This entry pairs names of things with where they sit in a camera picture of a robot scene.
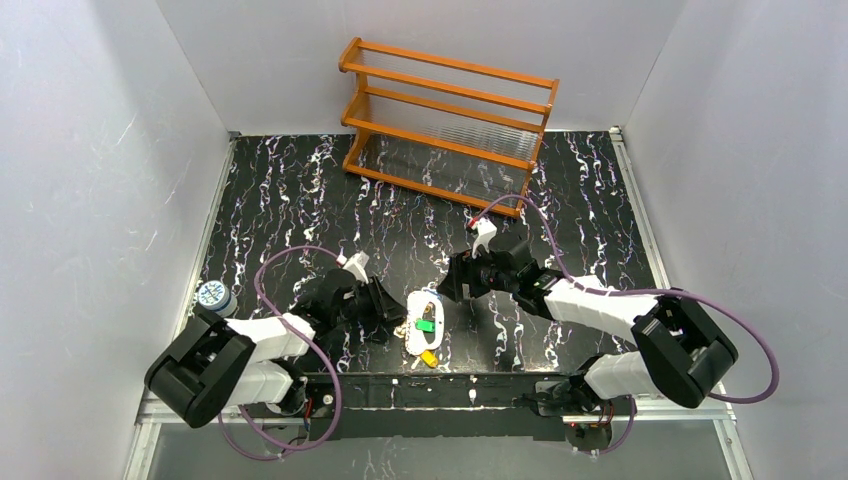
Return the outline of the yellow key tag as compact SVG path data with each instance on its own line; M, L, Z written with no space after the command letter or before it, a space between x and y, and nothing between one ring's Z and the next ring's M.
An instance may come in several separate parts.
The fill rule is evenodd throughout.
M419 355L419 358L431 369L435 369L439 365L439 359L432 351L425 350Z

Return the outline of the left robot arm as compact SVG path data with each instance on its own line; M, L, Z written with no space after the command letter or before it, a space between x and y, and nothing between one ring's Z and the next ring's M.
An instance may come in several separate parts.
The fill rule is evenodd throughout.
M336 268L281 317L238 320L197 308L144 384L191 428L230 406L275 404L295 413L308 378L294 361L312 344L341 325L395 327L406 316L377 277Z

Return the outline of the green key tag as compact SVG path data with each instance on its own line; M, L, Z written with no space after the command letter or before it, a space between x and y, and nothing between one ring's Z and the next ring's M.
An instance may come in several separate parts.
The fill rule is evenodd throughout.
M415 328L426 333L434 333L436 330L436 324L429 320L418 319L415 322Z

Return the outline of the silver metal keyring plate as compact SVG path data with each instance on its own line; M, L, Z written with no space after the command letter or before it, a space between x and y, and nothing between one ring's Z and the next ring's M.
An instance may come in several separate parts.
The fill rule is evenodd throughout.
M445 331L441 296L432 289L413 291L407 296L406 317L394 330L409 355L418 356L437 349Z

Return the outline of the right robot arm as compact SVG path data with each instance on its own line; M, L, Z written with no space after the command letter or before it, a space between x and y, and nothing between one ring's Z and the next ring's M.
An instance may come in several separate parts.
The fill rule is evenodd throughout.
M453 255L437 291L454 302L507 292L529 314L579 323L634 345L630 352L595 355L567 380L527 395L540 406L588 411L607 400L647 394L694 409L739 357L697 302L670 294L606 293L587 278L570 281L541 267L528 242L510 232Z

